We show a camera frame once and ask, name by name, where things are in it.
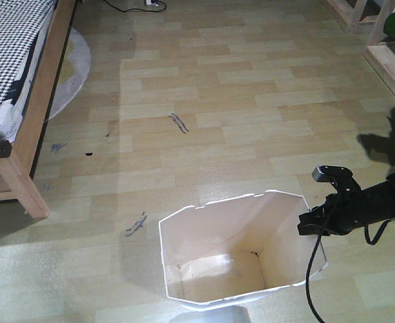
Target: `round rug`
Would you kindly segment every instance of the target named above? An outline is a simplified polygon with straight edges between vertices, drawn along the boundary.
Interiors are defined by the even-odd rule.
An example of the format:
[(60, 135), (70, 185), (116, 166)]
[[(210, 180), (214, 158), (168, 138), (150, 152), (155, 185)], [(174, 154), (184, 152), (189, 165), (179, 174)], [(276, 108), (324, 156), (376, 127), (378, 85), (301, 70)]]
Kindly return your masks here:
[(87, 79), (91, 67), (91, 52), (83, 36), (70, 30), (63, 65), (50, 108), (49, 119), (56, 116), (76, 96)]

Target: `black and white checkered fabric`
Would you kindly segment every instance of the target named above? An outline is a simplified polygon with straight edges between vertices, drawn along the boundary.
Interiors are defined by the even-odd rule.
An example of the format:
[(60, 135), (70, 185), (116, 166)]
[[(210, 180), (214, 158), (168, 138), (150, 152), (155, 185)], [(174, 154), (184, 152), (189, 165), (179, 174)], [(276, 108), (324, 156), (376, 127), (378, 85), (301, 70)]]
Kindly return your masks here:
[(0, 105), (55, 0), (0, 0)]

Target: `power cord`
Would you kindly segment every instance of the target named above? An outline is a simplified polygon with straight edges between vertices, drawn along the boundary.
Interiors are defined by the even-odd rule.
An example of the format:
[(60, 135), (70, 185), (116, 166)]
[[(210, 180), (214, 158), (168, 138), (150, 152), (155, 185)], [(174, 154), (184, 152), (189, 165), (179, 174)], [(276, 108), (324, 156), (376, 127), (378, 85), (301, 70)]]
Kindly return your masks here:
[(310, 261), (308, 262), (308, 268), (306, 269), (306, 281), (305, 281), (306, 299), (308, 301), (308, 305), (309, 305), (313, 315), (316, 317), (316, 319), (317, 319), (317, 321), (319, 321), (319, 323), (325, 323), (325, 321), (323, 321), (323, 319), (320, 317), (320, 315), (318, 314), (316, 308), (314, 307), (314, 305), (312, 303), (311, 292), (310, 292), (311, 268), (312, 268), (312, 263), (314, 262), (314, 258), (315, 258), (316, 253), (317, 253), (318, 246), (320, 245), (321, 237), (323, 236), (323, 232), (324, 232), (324, 230), (326, 229), (326, 227), (327, 227), (327, 225), (329, 223), (329, 220), (330, 220), (330, 217), (333, 214), (333, 211), (338, 206), (339, 201), (340, 201), (340, 195), (338, 195), (338, 198), (336, 199), (336, 202), (335, 202), (333, 208), (330, 210), (329, 214), (327, 215), (326, 220), (323, 223), (323, 226), (320, 229), (320, 233), (318, 234), (316, 245), (314, 246), (314, 249), (312, 250), (311, 258), (310, 258)]
[(121, 12), (131, 12), (131, 11), (140, 11), (140, 12), (163, 12), (166, 11), (166, 9), (168, 8), (167, 3), (161, 1), (161, 0), (153, 0), (152, 3), (156, 3), (157, 5), (161, 4), (163, 7), (161, 9), (158, 10), (147, 10), (147, 9), (141, 9), (141, 8), (130, 8), (130, 9), (121, 9), (118, 8), (116, 6), (114, 6), (113, 4), (111, 4), (108, 0), (102, 0), (104, 2), (106, 2), (109, 6), (111, 6), (112, 8), (121, 11)]
[[(319, 232), (318, 237), (317, 237), (316, 245), (314, 246), (314, 249), (312, 250), (311, 258), (310, 258), (310, 261), (308, 262), (308, 267), (307, 267), (307, 269), (306, 269), (306, 281), (305, 281), (306, 299), (307, 299), (307, 301), (308, 301), (308, 305), (309, 305), (309, 307), (310, 307), (310, 309), (311, 309), (313, 315), (316, 317), (316, 319), (317, 319), (317, 321), (319, 321), (319, 323), (325, 323), (325, 321), (323, 321), (323, 319), (322, 319), (321, 316), (318, 314), (317, 310), (315, 309), (315, 307), (314, 307), (314, 305), (313, 305), (313, 303), (312, 303), (311, 293), (310, 293), (310, 275), (311, 275), (311, 268), (312, 268), (312, 263), (314, 262), (314, 258), (315, 258), (316, 253), (317, 253), (318, 246), (320, 245), (321, 238), (322, 238), (322, 236), (323, 236), (323, 232), (324, 232), (324, 230), (326, 229), (326, 227), (327, 227), (327, 225), (328, 225), (328, 222), (329, 222), (329, 220), (330, 220), (330, 217), (331, 217), (332, 214), (333, 214), (333, 211), (334, 211), (334, 210), (336, 209), (336, 207), (338, 206), (339, 201), (340, 201), (340, 195), (339, 195), (338, 198), (336, 199), (336, 202), (335, 202), (333, 208), (330, 210), (329, 214), (327, 215), (326, 220), (325, 220), (324, 223), (323, 223), (323, 226), (322, 226), (321, 229), (320, 229), (320, 232)], [(385, 220), (385, 221), (381, 224), (380, 228), (378, 229), (378, 232), (376, 233), (375, 237), (374, 237), (372, 240), (371, 240), (371, 238), (369, 237), (369, 229), (368, 229), (368, 226), (365, 225), (365, 239), (366, 239), (366, 242), (367, 242), (368, 244), (374, 246), (374, 245), (378, 242), (378, 240), (381, 238), (381, 235), (383, 234), (383, 231), (384, 231), (385, 228), (387, 227), (387, 224), (388, 224), (389, 222), (391, 222), (391, 221), (393, 221), (393, 219), (387, 219), (387, 220)]]

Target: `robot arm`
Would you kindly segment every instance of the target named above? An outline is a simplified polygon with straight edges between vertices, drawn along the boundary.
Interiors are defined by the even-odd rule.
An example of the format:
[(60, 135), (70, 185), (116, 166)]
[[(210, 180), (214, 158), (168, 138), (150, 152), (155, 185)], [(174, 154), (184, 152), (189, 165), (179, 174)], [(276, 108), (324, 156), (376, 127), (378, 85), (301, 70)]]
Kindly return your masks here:
[(328, 195), (323, 205), (299, 216), (297, 228), (301, 236), (320, 234), (321, 230), (323, 236), (343, 236), (358, 227), (365, 227), (367, 234), (369, 224), (395, 218), (395, 173), (365, 190), (344, 167), (318, 166), (312, 177), (316, 182), (331, 183), (337, 193)]

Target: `bed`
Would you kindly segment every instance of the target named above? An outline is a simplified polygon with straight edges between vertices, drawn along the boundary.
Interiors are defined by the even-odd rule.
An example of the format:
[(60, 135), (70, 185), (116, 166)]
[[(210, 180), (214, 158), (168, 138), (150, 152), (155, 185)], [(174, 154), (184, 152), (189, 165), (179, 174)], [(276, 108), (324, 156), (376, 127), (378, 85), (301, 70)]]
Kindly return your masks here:
[(30, 57), (20, 69), (24, 76), (32, 75), (32, 81), (15, 79), (18, 92), (24, 96), (6, 97), (0, 107), (0, 201), (17, 199), (33, 218), (48, 216), (48, 207), (32, 181), (32, 174), (77, 0), (54, 3), (47, 23), (40, 27), (41, 33), (45, 29), (46, 36), (39, 34), (42, 42), (32, 43)]

